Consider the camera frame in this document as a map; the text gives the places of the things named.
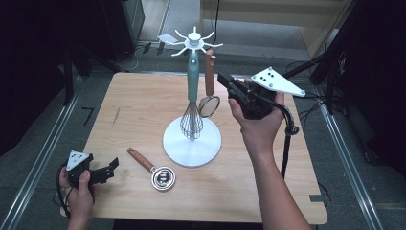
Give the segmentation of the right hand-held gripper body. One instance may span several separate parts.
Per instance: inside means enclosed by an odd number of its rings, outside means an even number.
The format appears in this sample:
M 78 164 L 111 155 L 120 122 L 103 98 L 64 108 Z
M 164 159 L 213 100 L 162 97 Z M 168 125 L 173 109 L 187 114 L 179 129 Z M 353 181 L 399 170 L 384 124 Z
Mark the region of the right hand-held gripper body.
M 275 102 L 278 93 L 304 97 L 305 91 L 286 79 L 283 75 L 268 67 L 250 77 L 250 81 L 236 79 L 237 84 L 248 87 L 247 100 L 236 100 L 243 116 L 250 120 L 261 120 L 278 104 Z

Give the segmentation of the white utensil rack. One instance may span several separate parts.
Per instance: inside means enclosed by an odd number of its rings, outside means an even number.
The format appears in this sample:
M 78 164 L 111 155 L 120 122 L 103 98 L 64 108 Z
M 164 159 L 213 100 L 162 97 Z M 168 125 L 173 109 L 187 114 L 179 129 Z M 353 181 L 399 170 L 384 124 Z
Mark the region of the white utensil rack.
M 219 44 L 209 44 L 208 38 L 214 35 L 211 32 L 207 36 L 202 36 L 195 27 L 187 35 L 182 35 L 175 31 L 183 41 L 171 45 L 183 45 L 183 49 L 175 55 L 189 51 L 197 53 L 201 51 L 206 56 L 205 47 L 219 47 Z M 197 93 L 197 108 L 200 100 Z M 197 168 L 211 162 L 218 155 L 221 147 L 222 137 L 217 125 L 209 118 L 202 118 L 203 128 L 198 139 L 188 139 L 181 131 L 181 117 L 173 120 L 166 128 L 163 136 L 163 146 L 167 156 L 176 164 L 186 168 Z

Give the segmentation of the black metal stand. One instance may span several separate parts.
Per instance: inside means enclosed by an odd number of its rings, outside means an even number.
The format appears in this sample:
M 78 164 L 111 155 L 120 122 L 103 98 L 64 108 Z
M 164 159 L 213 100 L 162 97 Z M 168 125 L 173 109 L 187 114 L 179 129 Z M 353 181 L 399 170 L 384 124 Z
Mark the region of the black metal stand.
M 304 70 L 315 67 L 310 75 L 310 81 L 314 85 L 320 85 L 322 81 L 327 81 L 325 106 L 329 113 L 332 113 L 331 106 L 333 100 L 334 80 L 338 76 L 338 59 L 344 50 L 351 24 L 352 22 L 348 18 L 338 30 L 337 35 L 332 39 L 330 45 L 319 56 L 284 74 L 284 76 L 289 79 L 302 73 Z
M 89 50 L 79 45 L 65 47 L 63 51 L 64 105 L 67 105 L 74 96 L 73 67 L 76 67 L 81 75 L 89 76 L 92 68 L 87 59 L 91 55 Z

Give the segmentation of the dark cabinet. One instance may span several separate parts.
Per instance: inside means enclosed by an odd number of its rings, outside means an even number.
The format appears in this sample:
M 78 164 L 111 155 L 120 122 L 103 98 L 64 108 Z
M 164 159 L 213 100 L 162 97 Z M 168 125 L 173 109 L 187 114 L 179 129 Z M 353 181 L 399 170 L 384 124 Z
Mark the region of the dark cabinet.
M 142 0 L 101 0 L 108 31 L 108 54 L 116 61 L 135 52 L 145 22 Z

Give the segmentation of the white paper tag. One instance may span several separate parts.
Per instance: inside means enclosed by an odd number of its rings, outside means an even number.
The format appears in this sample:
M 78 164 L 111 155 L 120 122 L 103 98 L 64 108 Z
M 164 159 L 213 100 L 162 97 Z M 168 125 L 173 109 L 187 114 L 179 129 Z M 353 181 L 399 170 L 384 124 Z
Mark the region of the white paper tag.
M 177 42 L 177 39 L 170 34 L 160 34 L 157 36 L 160 42 L 171 45 Z

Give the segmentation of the whisk with teal handle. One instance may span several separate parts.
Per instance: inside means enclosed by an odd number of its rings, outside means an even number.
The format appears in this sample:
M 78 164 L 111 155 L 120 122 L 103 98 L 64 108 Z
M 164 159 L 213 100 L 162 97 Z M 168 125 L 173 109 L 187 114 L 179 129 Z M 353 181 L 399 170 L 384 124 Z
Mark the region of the whisk with teal handle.
M 202 118 L 197 108 L 199 83 L 199 60 L 197 53 L 190 53 L 187 72 L 188 106 L 181 118 L 182 133 L 188 139 L 198 139 L 203 128 Z

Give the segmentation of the person's right hand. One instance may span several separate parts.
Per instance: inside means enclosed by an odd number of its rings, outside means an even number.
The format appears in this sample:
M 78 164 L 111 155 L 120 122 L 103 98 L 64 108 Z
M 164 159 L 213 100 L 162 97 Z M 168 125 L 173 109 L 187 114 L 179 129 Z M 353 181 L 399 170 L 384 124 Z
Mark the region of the person's right hand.
M 240 132 L 250 156 L 273 153 L 273 143 L 284 116 L 278 108 L 261 120 L 249 120 L 243 116 L 242 109 L 235 99 L 228 100 L 233 117 L 240 124 Z

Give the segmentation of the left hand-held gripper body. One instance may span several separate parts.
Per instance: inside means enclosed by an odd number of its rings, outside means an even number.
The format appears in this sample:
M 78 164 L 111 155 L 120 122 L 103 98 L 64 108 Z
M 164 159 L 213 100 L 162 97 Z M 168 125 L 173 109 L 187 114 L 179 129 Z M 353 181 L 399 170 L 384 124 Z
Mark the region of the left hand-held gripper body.
M 90 163 L 94 157 L 92 153 L 84 153 L 72 150 L 68 157 L 66 171 L 67 179 L 72 187 L 79 186 L 79 178 L 84 171 L 92 172 Z

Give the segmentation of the person's left hand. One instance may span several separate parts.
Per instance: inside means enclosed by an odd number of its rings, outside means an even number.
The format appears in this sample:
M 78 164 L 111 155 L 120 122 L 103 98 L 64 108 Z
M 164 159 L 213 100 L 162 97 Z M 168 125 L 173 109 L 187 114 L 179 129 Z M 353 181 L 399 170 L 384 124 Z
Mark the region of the person's left hand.
M 68 205 L 70 209 L 69 222 L 90 223 L 93 218 L 93 197 L 89 190 L 88 182 L 90 172 L 84 171 L 79 178 L 79 186 L 71 187 L 67 179 L 66 168 L 60 171 L 59 184 L 68 196 Z

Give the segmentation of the wooden handled mesh strainer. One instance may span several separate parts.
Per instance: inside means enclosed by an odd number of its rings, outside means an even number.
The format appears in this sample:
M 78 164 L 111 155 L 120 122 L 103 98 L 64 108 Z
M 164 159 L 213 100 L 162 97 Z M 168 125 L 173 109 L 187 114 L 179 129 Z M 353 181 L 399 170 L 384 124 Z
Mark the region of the wooden handled mesh strainer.
M 211 117 L 219 107 L 220 98 L 214 95 L 214 51 L 209 49 L 205 56 L 205 94 L 198 106 L 202 118 Z

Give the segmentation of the metal floor rail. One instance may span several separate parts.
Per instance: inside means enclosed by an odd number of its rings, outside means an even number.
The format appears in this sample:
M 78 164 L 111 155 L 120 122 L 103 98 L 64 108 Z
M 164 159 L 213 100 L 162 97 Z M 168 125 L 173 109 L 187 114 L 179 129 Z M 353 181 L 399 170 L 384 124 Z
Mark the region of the metal floor rail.
M 79 94 L 57 95 L 17 145 L 0 157 L 0 230 L 15 230 L 65 128 Z
M 357 167 L 357 158 L 352 153 L 357 150 L 350 145 L 349 138 L 356 139 L 356 136 L 351 131 L 347 131 L 347 128 L 351 128 L 349 121 L 340 112 L 328 109 L 326 104 L 321 106 L 321 113 L 369 230 L 384 230 L 381 218 Z

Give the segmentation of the wooden handled steel measuring cup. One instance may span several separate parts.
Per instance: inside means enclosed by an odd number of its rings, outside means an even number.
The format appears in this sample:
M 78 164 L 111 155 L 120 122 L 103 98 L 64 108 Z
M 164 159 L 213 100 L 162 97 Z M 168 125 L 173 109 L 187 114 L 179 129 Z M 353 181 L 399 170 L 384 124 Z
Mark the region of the wooden handled steel measuring cup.
M 157 191 L 170 190 L 176 181 L 176 175 L 170 167 L 155 167 L 140 152 L 133 148 L 128 148 L 127 152 L 147 171 L 151 173 L 151 184 Z

